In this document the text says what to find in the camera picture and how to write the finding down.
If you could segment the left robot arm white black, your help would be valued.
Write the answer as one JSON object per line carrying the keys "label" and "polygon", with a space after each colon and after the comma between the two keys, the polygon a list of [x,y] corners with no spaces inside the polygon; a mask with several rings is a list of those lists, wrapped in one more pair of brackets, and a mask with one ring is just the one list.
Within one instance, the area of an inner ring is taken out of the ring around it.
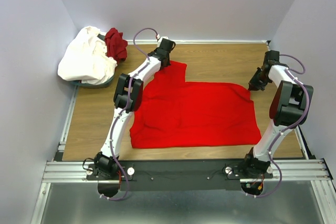
{"label": "left robot arm white black", "polygon": [[94,157],[94,168],[104,179],[112,179],[121,165],[118,161],[122,137],[131,116],[140,108],[144,83],[158,71],[170,65],[170,53],[176,43],[166,37],[147,54],[145,61],[134,71],[121,74],[114,92],[114,113],[107,138]]}

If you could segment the bright red t-shirt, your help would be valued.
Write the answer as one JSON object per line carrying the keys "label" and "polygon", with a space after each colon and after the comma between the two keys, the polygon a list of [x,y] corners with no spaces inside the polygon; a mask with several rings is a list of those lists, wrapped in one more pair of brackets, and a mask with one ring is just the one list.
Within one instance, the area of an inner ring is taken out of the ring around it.
{"label": "bright red t-shirt", "polygon": [[255,145],[261,139],[250,92],[234,83],[187,82],[172,61],[143,90],[130,129],[133,148]]}

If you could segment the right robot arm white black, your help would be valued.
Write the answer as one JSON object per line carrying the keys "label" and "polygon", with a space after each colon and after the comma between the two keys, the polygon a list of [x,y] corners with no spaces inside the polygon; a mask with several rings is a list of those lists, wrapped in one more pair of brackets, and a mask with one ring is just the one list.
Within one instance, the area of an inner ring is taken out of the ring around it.
{"label": "right robot arm white black", "polygon": [[275,50],[265,53],[262,67],[249,82],[250,91],[264,90],[274,83],[276,94],[269,109],[270,122],[260,141],[246,154],[239,171],[252,178],[265,174],[270,167],[275,150],[282,140],[308,116],[314,92],[313,86],[303,84],[293,73],[304,74],[280,62],[282,54]]}

